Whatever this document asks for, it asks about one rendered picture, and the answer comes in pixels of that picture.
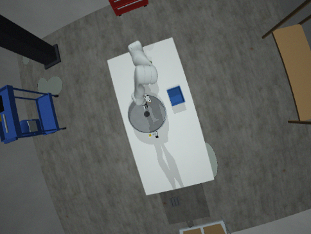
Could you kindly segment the blue plastic crate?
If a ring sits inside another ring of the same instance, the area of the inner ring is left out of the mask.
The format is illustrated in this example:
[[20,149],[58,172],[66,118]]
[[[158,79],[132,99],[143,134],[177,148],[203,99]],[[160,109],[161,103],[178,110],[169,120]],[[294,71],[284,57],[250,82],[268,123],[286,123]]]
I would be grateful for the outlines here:
[[172,106],[185,102],[180,86],[177,86],[177,87],[179,88],[173,87],[171,89],[166,90],[170,98]]

